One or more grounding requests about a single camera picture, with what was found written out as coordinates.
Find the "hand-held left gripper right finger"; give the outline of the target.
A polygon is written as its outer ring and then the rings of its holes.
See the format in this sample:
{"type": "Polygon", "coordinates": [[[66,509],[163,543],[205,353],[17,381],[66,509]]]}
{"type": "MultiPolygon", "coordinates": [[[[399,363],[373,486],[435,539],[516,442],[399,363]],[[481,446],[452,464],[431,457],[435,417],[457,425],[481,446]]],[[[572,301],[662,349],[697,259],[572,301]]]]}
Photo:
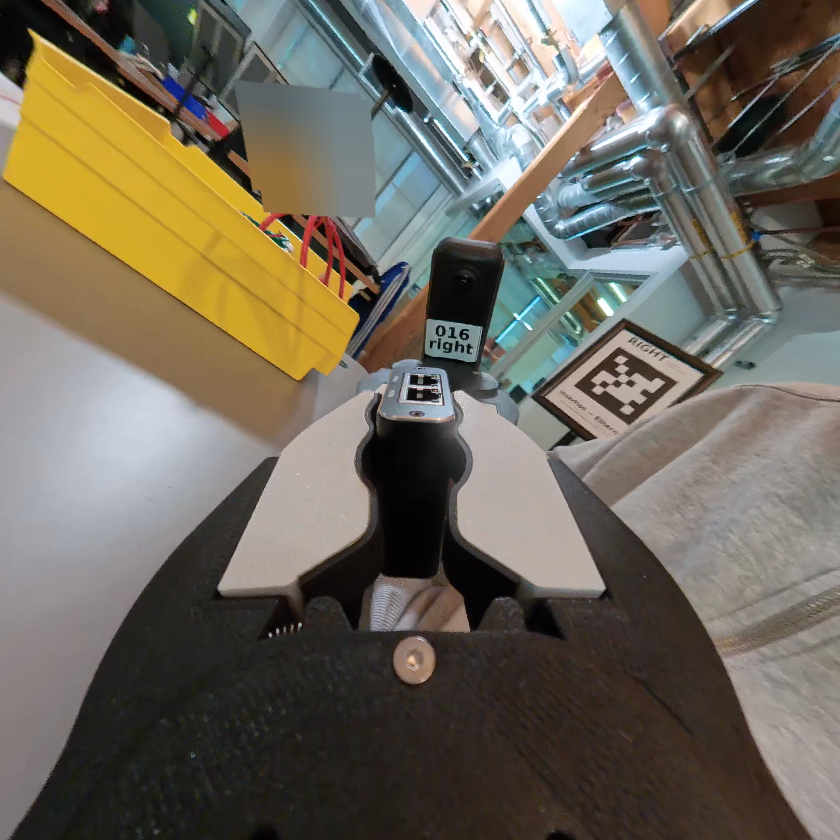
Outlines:
{"type": "Polygon", "coordinates": [[[546,452],[487,404],[454,394],[466,467],[455,536],[535,598],[594,599],[606,590],[546,452]]]}

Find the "blue striped bag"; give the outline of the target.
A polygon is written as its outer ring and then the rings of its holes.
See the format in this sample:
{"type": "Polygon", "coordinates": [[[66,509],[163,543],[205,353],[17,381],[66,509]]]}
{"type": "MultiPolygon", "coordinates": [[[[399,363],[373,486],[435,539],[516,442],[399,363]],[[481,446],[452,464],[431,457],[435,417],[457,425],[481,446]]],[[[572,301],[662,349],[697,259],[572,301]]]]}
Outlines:
{"type": "Polygon", "coordinates": [[[391,314],[411,279],[411,267],[405,261],[395,263],[382,276],[380,293],[367,300],[360,292],[350,300],[350,308],[359,315],[346,354],[357,360],[375,331],[391,314]]]}

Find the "yellow plastic bin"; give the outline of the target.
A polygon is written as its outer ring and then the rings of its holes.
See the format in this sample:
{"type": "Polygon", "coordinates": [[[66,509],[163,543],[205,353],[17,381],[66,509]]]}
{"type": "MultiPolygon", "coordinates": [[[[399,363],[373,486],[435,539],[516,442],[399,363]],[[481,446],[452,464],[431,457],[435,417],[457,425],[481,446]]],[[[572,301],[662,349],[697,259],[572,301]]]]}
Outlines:
{"type": "Polygon", "coordinates": [[[31,35],[4,180],[295,380],[330,373],[358,314],[338,270],[170,124],[31,35]]]}

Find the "silver ventilation ducts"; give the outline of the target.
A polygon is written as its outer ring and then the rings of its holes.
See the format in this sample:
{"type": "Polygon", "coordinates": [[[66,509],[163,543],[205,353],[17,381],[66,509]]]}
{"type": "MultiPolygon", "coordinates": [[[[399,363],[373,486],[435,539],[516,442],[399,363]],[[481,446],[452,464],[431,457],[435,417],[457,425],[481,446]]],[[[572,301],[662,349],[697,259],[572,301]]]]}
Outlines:
{"type": "Polygon", "coordinates": [[[713,309],[684,349],[723,370],[777,323],[782,305],[744,226],[736,196],[821,181],[838,172],[838,101],[809,143],[752,155],[720,168],[705,134],[637,2],[563,2],[560,15],[581,45],[597,35],[613,74],[585,99],[551,141],[526,160],[519,179],[469,238],[500,243],[530,206],[543,207],[553,238],[575,238],[640,213],[647,198],[619,193],[619,202],[561,218],[560,195],[542,203],[558,177],[606,176],[605,193],[624,188],[619,176],[645,184],[672,227],[713,309]]]}

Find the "framed marker sign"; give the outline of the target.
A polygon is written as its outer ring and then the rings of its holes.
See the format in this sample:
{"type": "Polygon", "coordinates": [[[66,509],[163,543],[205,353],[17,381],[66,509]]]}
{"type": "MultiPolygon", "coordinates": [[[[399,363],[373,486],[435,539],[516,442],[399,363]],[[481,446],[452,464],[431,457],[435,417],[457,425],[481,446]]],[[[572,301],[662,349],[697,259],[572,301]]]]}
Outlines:
{"type": "Polygon", "coordinates": [[[531,395],[578,438],[608,439],[705,391],[723,373],[622,319],[531,395]]]}

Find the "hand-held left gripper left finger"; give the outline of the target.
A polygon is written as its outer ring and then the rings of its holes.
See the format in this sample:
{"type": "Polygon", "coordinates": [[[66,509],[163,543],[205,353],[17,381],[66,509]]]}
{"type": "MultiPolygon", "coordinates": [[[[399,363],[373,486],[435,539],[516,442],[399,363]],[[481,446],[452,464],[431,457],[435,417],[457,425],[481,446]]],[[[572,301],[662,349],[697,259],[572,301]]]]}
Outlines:
{"type": "Polygon", "coordinates": [[[361,599],[383,563],[362,458],[381,398],[358,394],[284,447],[217,585],[220,596],[283,596],[297,613],[320,596],[361,599]]]}

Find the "person's grey jacket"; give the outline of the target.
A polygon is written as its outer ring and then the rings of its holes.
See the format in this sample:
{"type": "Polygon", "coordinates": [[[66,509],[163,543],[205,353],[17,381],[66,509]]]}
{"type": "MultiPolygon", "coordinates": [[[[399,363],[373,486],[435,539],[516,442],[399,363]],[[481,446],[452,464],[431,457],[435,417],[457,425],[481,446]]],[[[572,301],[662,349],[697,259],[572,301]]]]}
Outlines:
{"type": "Polygon", "coordinates": [[[839,837],[838,395],[735,385],[552,452],[686,594],[812,838],[839,837]]]}

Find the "black network switch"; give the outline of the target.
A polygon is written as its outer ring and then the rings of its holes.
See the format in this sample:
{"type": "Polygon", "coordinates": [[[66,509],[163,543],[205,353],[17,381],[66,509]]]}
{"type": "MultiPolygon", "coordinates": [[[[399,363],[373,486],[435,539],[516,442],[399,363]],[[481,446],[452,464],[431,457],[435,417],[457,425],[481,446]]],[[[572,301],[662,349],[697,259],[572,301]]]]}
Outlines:
{"type": "Polygon", "coordinates": [[[457,425],[443,369],[422,362],[392,369],[374,420],[374,486],[387,577],[431,579],[438,572],[448,493],[465,464],[457,425]]]}

